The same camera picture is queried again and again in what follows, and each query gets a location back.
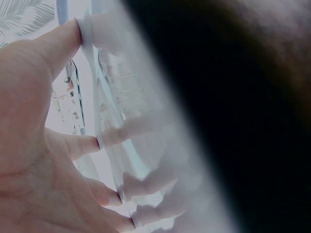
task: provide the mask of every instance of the dark object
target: dark object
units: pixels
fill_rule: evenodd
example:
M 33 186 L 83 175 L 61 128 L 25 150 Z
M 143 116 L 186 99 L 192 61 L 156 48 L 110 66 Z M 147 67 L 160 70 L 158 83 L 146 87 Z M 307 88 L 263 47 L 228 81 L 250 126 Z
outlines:
M 246 232 L 310 232 L 311 137 L 291 96 L 271 82 L 283 72 L 267 73 L 273 61 L 252 52 L 246 34 L 199 0 L 192 8 L 173 0 L 125 2 L 212 150 Z

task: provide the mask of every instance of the palm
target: palm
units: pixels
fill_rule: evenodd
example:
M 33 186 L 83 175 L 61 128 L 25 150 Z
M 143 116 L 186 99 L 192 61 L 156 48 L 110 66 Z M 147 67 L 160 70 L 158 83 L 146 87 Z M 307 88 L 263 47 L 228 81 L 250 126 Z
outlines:
M 77 30 L 70 22 L 0 50 L 0 98 L 6 100 L 0 106 L 0 224 L 8 232 L 133 229 L 129 218 L 102 207 L 120 203 L 118 194 L 84 178 L 72 163 L 97 151 L 96 139 L 44 127 L 51 83 L 79 48 Z

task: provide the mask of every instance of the finger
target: finger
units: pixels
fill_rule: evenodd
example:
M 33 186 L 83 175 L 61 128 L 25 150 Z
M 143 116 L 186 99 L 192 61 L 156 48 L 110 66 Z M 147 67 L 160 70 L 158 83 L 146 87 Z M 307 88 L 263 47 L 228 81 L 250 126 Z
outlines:
M 85 177 L 87 185 L 91 188 L 95 200 L 101 206 L 121 205 L 121 199 L 117 192 L 108 188 L 102 182 Z
M 109 224 L 118 232 L 131 232 L 135 230 L 133 221 L 129 217 L 122 216 L 117 212 L 103 208 L 104 217 Z
M 66 135 L 59 134 L 68 147 L 69 157 L 72 160 L 77 160 L 83 155 L 94 153 L 100 150 L 98 141 L 93 136 L 87 135 Z
M 80 44 L 79 26 L 76 20 L 71 20 L 35 39 L 32 50 L 45 63 L 53 81 L 75 55 Z
M 138 180 L 128 173 L 123 175 L 124 185 L 120 188 L 120 193 L 125 201 L 130 201 L 134 196 L 151 195 L 177 179 L 177 173 L 173 167 L 160 166 L 151 172 L 143 181 Z
M 146 224 L 182 214 L 186 209 L 186 197 L 182 194 L 181 188 L 176 185 L 163 197 L 163 201 L 158 206 L 138 206 L 132 219 L 135 226 L 143 227 Z

